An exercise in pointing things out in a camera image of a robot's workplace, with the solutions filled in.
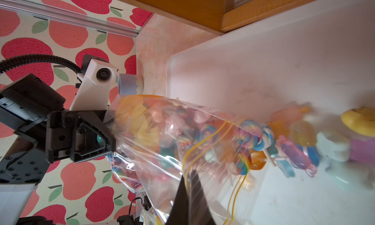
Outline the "ziploc bag of candies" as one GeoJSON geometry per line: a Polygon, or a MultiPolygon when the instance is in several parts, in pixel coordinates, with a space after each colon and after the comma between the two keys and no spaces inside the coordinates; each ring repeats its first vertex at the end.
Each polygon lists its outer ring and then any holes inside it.
{"type": "Polygon", "coordinates": [[[235,134],[252,121],[256,136],[266,125],[180,100],[119,96],[104,122],[116,139],[110,157],[116,177],[133,191],[143,191],[163,224],[171,213],[181,178],[196,170],[215,225],[250,225],[259,170],[235,174],[240,153],[235,134]]]}

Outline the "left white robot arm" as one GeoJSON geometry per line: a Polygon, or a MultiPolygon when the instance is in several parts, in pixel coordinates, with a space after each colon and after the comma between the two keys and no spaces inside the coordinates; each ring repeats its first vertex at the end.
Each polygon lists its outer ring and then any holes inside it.
{"type": "Polygon", "coordinates": [[[1,224],[15,225],[49,166],[106,156],[115,138],[103,123],[110,81],[85,78],[72,102],[33,74],[1,90],[1,122],[17,135],[1,159],[1,224]]]}

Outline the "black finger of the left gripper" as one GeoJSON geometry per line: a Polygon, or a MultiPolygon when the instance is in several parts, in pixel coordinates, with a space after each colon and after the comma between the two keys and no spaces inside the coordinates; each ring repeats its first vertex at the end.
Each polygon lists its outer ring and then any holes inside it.
{"type": "Polygon", "coordinates": [[[112,154],[116,139],[104,124],[105,110],[70,111],[74,117],[70,159],[75,163],[112,154]]]}

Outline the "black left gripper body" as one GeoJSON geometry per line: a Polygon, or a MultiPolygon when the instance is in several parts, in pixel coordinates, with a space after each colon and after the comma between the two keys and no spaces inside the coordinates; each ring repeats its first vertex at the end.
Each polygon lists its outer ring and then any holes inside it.
{"type": "Polygon", "coordinates": [[[4,156],[9,163],[70,158],[76,161],[76,112],[64,109],[65,98],[34,74],[1,90],[1,123],[19,137],[4,156]]]}

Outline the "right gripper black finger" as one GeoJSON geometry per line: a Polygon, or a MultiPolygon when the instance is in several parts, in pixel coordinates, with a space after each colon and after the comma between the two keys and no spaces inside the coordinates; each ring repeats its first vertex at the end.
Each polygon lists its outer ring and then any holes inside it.
{"type": "Polygon", "coordinates": [[[167,225],[214,225],[199,175],[196,170],[192,178],[181,178],[167,225]]]}

